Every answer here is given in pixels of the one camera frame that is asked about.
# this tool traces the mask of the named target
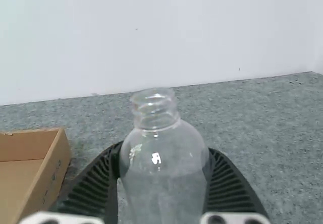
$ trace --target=white wall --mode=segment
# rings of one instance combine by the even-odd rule
[[[0,0],[0,104],[305,72],[307,0]]]
[[[314,27],[314,61],[312,70],[323,74],[323,0],[309,0]]]

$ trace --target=bottle opening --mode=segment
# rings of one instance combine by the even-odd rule
[[[179,120],[173,89],[143,90],[135,93],[131,102],[136,128],[156,130],[171,126]]]

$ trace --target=black ribbed grip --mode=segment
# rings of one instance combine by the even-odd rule
[[[49,211],[96,216],[118,223],[117,179],[122,142],[93,160],[65,189]],[[221,152],[210,150],[211,173],[204,212],[257,212],[267,216],[248,182]]]

